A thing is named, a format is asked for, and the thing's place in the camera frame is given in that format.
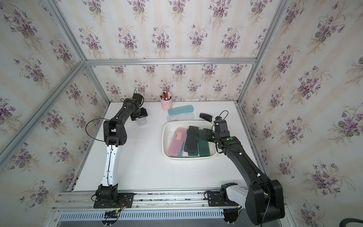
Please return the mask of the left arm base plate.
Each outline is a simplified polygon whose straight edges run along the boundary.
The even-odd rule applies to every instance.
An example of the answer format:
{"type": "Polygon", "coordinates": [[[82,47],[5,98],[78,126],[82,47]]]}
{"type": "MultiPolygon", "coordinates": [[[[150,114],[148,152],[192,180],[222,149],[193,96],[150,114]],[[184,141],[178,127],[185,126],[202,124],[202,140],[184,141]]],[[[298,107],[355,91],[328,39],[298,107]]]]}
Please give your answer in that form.
{"type": "Polygon", "coordinates": [[[94,209],[106,208],[131,208],[134,193],[118,193],[118,196],[112,195],[110,199],[101,199],[99,196],[94,201],[94,209]]]}

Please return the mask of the white plastic storage box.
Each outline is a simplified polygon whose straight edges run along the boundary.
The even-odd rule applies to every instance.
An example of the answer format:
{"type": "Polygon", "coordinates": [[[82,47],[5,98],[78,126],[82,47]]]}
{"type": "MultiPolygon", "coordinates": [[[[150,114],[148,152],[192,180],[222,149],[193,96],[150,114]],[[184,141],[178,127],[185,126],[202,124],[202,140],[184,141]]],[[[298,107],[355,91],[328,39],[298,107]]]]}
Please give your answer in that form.
{"type": "Polygon", "coordinates": [[[177,130],[177,128],[182,127],[182,128],[186,128],[188,129],[189,126],[196,126],[199,128],[199,130],[203,130],[204,128],[211,128],[212,127],[212,123],[210,122],[206,122],[206,121],[198,121],[198,120],[194,120],[194,121],[175,121],[175,122],[169,122],[165,125],[164,130],[163,130],[163,137],[162,137],[162,151],[163,151],[163,155],[171,160],[202,160],[202,159],[209,159],[209,158],[213,158],[217,155],[217,151],[215,148],[215,145],[211,142],[209,142],[209,151],[210,151],[210,156],[209,157],[200,157],[198,156],[188,156],[187,152],[183,153],[183,157],[182,158],[172,158],[168,155],[168,149],[169,146],[172,142],[173,136],[175,134],[175,131],[177,130]]]}

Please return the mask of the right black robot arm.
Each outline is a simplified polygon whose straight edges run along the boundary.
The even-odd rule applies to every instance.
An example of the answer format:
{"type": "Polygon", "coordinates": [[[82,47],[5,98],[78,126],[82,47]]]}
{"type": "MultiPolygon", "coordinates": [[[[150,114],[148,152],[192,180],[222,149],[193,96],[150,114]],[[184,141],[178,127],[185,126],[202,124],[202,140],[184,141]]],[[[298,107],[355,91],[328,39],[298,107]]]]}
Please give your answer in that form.
{"type": "Polygon", "coordinates": [[[208,192],[210,206],[220,203],[224,206],[240,206],[245,209],[254,225],[261,225],[285,217],[283,187],[278,180],[271,180],[264,174],[246,154],[237,137],[228,132],[213,132],[203,129],[201,138],[212,142],[222,150],[236,166],[248,189],[237,183],[221,185],[220,191],[208,192]]]}

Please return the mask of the teal pencil case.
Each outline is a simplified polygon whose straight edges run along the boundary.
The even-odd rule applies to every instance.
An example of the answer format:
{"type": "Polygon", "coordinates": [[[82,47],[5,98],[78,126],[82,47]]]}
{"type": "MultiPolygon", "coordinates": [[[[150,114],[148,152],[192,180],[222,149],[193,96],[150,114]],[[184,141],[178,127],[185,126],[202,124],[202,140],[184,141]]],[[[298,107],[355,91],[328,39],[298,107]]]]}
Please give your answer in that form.
{"type": "Polygon", "coordinates": [[[193,105],[185,105],[185,106],[180,106],[180,107],[174,107],[168,110],[168,115],[169,116],[173,116],[173,115],[178,115],[178,114],[187,114],[187,113],[192,113],[194,112],[194,107],[193,105]]]}

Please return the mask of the light blue pencil case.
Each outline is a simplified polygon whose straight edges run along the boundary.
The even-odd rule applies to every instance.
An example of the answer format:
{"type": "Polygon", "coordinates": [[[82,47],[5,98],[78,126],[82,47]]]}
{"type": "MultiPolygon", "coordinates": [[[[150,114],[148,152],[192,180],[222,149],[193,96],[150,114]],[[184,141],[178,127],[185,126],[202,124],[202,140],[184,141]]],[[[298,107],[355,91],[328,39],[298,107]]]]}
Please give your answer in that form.
{"type": "Polygon", "coordinates": [[[183,153],[184,153],[184,147],[181,148],[179,154],[178,154],[178,157],[179,158],[182,158],[183,157],[183,153]]]}

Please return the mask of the black pencil case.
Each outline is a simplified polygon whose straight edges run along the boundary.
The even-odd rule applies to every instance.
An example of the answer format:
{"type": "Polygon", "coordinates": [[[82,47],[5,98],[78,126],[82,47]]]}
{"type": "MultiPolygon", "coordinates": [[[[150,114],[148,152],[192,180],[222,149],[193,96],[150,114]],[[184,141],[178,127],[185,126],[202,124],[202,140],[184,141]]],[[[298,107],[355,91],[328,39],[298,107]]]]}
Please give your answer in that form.
{"type": "Polygon", "coordinates": [[[187,137],[185,140],[184,152],[187,152],[188,155],[192,156],[196,152],[195,150],[198,143],[198,132],[199,128],[196,126],[189,126],[189,128],[187,129],[187,137]]]}

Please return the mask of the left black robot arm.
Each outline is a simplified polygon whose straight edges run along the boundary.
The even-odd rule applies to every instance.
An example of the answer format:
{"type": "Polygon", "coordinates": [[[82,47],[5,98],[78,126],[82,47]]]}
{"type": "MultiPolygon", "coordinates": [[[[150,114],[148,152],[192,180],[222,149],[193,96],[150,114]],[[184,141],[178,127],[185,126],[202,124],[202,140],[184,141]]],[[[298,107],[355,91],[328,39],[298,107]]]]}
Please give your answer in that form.
{"type": "Polygon", "coordinates": [[[142,106],[143,103],[144,97],[140,94],[134,94],[132,98],[123,101],[121,109],[113,118],[105,120],[103,123],[107,157],[103,179],[95,192],[96,201],[113,203],[119,201],[117,172],[120,154],[128,138],[125,123],[128,119],[131,119],[139,127],[147,124],[148,114],[142,106]]]}

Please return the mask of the pink pencil case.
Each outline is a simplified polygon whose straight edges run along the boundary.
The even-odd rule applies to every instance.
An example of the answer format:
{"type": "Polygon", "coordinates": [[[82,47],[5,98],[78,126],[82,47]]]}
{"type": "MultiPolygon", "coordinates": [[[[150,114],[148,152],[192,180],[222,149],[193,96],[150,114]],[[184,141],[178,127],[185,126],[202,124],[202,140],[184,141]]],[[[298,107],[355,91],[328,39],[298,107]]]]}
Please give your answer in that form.
{"type": "Polygon", "coordinates": [[[184,147],[186,137],[187,137],[187,129],[182,127],[177,128],[168,149],[168,155],[170,157],[178,158],[178,154],[181,148],[184,147]]]}

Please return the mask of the dark green pencil case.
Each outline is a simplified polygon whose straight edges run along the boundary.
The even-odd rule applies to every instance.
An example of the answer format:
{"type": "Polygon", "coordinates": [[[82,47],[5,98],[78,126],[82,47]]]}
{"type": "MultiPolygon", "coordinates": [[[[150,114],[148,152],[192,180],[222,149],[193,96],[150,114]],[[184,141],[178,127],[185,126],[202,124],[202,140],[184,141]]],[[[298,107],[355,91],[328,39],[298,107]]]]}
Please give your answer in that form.
{"type": "Polygon", "coordinates": [[[206,140],[202,139],[202,132],[203,130],[198,131],[198,149],[199,149],[199,156],[200,157],[209,157],[209,143],[206,140]]]}
{"type": "Polygon", "coordinates": [[[199,155],[199,149],[198,147],[195,148],[195,150],[193,152],[189,152],[188,156],[198,156],[199,155]]]}

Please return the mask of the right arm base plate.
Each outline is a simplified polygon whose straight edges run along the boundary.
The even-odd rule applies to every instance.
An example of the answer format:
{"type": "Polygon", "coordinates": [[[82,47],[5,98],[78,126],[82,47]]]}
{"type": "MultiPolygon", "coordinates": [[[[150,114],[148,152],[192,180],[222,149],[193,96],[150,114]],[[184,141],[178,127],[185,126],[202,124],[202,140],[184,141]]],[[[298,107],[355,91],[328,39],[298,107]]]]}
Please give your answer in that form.
{"type": "Polygon", "coordinates": [[[204,192],[204,198],[208,202],[209,207],[238,207],[239,205],[233,201],[223,197],[220,192],[207,190],[204,192]]]}

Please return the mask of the clear frosted pencil case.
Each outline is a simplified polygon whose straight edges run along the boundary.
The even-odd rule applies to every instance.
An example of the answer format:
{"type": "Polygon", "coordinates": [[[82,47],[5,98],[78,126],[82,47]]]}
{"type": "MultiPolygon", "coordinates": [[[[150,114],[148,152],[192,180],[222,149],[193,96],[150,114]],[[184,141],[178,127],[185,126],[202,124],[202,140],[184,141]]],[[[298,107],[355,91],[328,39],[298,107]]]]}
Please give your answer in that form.
{"type": "Polygon", "coordinates": [[[147,118],[146,117],[137,118],[136,124],[138,127],[143,127],[143,126],[147,125],[147,118]]]}

